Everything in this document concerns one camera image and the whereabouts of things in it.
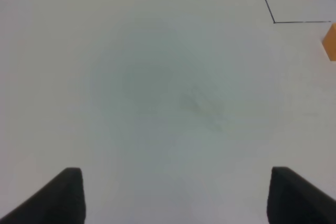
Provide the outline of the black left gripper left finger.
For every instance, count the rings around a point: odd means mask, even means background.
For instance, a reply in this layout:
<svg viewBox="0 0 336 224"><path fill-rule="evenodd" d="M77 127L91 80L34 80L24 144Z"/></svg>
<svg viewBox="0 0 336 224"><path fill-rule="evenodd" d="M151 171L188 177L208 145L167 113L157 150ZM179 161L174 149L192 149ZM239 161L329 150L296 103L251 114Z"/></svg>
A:
<svg viewBox="0 0 336 224"><path fill-rule="evenodd" d="M85 223L85 219L82 171L69 167L1 218L1 223Z"/></svg>

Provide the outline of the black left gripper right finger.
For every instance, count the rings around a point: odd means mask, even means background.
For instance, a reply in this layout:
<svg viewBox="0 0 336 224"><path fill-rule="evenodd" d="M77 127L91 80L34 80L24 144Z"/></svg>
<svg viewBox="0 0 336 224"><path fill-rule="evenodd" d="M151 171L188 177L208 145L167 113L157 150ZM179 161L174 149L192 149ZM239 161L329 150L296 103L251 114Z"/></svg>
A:
<svg viewBox="0 0 336 224"><path fill-rule="evenodd" d="M335 200L288 167L273 167L268 222L335 223Z"/></svg>

